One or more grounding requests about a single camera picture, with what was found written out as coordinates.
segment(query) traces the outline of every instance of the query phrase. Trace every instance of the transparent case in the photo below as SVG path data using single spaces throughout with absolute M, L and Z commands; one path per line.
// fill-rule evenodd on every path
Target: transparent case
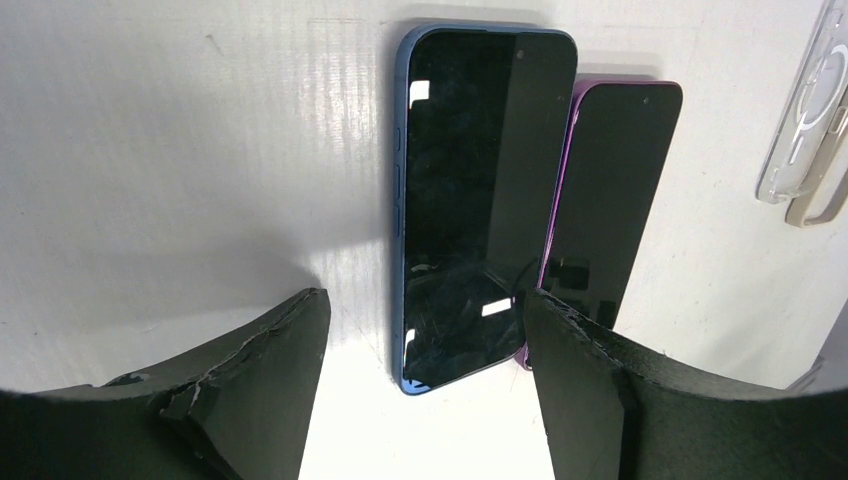
M 786 223 L 800 228 L 832 221 L 848 199 L 848 151 L 845 137 L 848 133 L 848 91 L 821 147 L 813 159 L 801 189 L 805 193 L 792 200 L 786 210 Z
M 763 168 L 757 198 L 780 203 L 811 188 L 804 179 L 832 129 L 848 86 L 848 0 L 826 0 Z

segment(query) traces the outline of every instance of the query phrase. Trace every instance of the black screen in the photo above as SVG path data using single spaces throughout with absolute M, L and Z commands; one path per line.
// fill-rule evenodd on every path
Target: black screen
M 566 35 L 439 30 L 409 65 L 402 386 L 421 393 L 523 345 L 576 50 Z
M 575 106 L 543 287 L 608 328 L 624 297 L 682 101 L 676 84 L 618 83 L 591 87 Z

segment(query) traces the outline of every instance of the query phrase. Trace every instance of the blue smartphone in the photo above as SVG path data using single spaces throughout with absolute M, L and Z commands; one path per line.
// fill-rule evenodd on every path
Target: blue smartphone
M 401 43 L 392 315 L 404 393 L 524 344 L 576 69 L 573 40 L 554 30 L 428 25 Z

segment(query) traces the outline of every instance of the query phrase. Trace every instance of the phone side button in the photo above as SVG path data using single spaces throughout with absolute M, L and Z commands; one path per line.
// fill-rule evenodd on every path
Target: phone side button
M 400 207 L 395 205 L 395 237 L 400 238 Z
M 400 166 L 395 165 L 395 200 L 400 200 Z

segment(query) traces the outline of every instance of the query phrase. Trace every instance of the white surface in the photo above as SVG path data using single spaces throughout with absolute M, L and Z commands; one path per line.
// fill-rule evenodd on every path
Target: white surface
M 100 384 L 320 283 L 301 478 L 550 478 L 530 374 L 406 398 L 383 365 L 389 65 L 420 17 L 560 28 L 583 71 L 680 82 L 616 330 L 778 387 L 813 362 L 848 215 L 793 229 L 754 191 L 819 2 L 213 3 L 0 6 L 0 386 Z

